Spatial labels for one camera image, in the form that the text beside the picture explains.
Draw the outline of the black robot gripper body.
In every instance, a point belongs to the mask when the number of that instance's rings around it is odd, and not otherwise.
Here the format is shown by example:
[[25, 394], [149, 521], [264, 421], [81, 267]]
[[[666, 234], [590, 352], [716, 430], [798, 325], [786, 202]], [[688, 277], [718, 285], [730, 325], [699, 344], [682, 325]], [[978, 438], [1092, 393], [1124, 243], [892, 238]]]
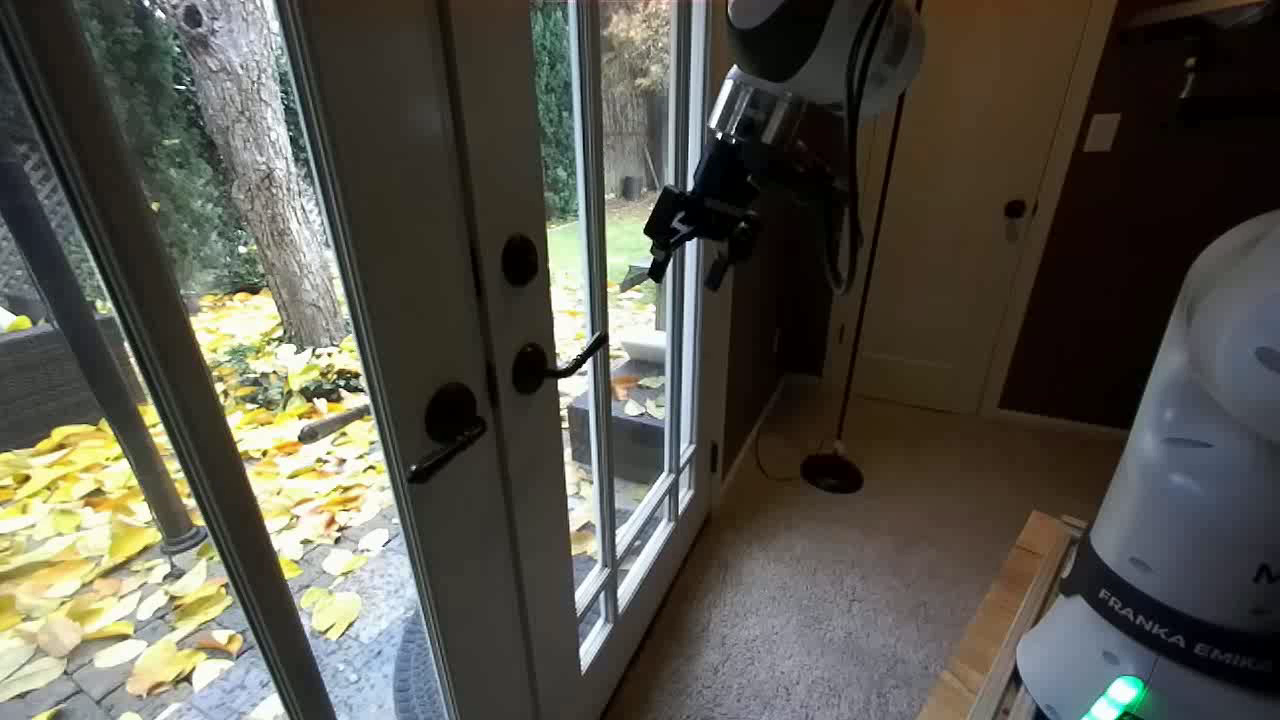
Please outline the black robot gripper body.
[[675, 228], [682, 238], [725, 238], [730, 254], [745, 254], [756, 238], [760, 219], [753, 202], [760, 188], [753, 179], [753, 163], [745, 146], [730, 139], [716, 139], [696, 169], [692, 188], [675, 212]]

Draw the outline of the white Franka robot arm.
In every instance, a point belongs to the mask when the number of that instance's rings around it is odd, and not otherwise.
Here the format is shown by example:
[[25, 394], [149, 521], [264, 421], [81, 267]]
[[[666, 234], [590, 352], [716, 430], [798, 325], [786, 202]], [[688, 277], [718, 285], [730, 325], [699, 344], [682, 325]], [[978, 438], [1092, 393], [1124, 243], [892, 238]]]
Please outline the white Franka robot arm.
[[[727, 0], [712, 145], [642, 222], [740, 262], [806, 115], [856, 125], [923, 61], [908, 0]], [[1280, 212], [1214, 234], [1166, 311], [1127, 443], [1046, 613], [1015, 641], [1042, 720], [1280, 720]]]

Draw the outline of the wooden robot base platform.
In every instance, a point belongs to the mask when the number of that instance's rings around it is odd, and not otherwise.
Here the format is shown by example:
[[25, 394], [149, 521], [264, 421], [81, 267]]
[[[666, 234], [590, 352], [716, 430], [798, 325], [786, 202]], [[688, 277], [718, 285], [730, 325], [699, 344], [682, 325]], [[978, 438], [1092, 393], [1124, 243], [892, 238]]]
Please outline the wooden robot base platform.
[[1055, 598], [1083, 535], [1076, 516], [1031, 510], [916, 720], [1034, 720], [1015, 645]]

